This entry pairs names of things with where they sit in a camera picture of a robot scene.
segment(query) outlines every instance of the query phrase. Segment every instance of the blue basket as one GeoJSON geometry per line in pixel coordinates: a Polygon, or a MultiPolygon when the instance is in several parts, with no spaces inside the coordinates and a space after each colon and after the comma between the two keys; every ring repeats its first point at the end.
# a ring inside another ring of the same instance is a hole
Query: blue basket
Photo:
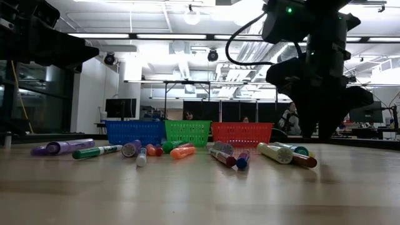
{"type": "Polygon", "coordinates": [[[160,144],[166,137],[163,122],[149,121],[106,121],[108,142],[124,145],[140,140],[142,145],[160,144]]]}

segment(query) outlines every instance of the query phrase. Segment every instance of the red basket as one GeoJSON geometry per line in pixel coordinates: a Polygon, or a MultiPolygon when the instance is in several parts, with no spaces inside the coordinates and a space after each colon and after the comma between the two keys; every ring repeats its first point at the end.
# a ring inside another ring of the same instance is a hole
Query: red basket
{"type": "Polygon", "coordinates": [[[257,147],[269,143],[274,124],[269,122],[213,122],[214,141],[232,144],[234,147],[257,147]]]}

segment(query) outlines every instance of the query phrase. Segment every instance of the computer monitor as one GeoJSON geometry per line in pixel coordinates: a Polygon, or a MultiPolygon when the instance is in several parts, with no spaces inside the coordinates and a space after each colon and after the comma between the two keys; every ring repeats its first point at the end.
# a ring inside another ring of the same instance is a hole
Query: computer monitor
{"type": "Polygon", "coordinates": [[[136,99],[107,99],[106,112],[108,118],[136,117],[136,99]]]}
{"type": "Polygon", "coordinates": [[[380,101],[350,111],[350,121],[358,123],[383,123],[380,101]]]}

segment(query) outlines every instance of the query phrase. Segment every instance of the table surface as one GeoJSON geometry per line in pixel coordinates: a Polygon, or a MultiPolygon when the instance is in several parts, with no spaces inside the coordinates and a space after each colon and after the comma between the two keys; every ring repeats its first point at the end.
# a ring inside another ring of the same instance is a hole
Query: table surface
{"type": "MultiPolygon", "coordinates": [[[[107,142],[96,141],[98,146],[107,142]]],[[[318,165],[280,165],[252,151],[248,170],[210,155],[112,153],[82,161],[0,150],[1,224],[398,224],[400,152],[305,144],[318,165]]]]}

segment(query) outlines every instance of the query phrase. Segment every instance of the plastic basket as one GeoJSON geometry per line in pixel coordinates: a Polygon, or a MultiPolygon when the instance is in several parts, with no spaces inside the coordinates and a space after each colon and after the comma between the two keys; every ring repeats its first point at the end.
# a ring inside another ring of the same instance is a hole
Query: plastic basket
{"type": "Polygon", "coordinates": [[[142,145],[160,144],[165,138],[163,122],[150,121],[106,121],[110,144],[126,144],[140,140],[142,145]]]}
{"type": "Polygon", "coordinates": [[[214,122],[214,141],[232,144],[234,147],[255,148],[261,142],[269,143],[274,124],[269,122],[214,122]]]}
{"type": "Polygon", "coordinates": [[[207,145],[211,121],[165,121],[168,141],[187,141],[196,147],[207,145]]]}

